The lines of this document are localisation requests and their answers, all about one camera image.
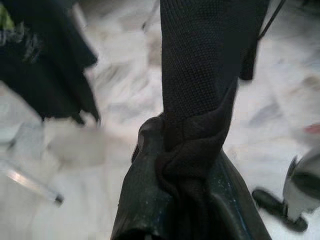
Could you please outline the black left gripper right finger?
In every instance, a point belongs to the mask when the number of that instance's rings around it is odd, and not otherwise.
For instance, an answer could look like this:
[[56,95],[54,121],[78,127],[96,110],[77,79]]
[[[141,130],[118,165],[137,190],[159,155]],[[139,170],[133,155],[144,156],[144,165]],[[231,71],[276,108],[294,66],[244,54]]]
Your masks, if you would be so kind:
[[252,198],[240,173],[223,151],[210,170],[209,199],[222,223],[221,240],[253,239],[248,217],[252,213]]

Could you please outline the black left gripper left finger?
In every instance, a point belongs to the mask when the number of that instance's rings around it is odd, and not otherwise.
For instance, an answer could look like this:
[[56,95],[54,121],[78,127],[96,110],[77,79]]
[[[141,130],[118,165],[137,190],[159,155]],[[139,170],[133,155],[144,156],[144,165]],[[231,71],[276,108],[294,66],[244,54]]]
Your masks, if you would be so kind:
[[142,124],[126,173],[111,239],[171,240],[174,237],[175,204],[156,176],[156,159],[164,150],[163,120],[152,117]]

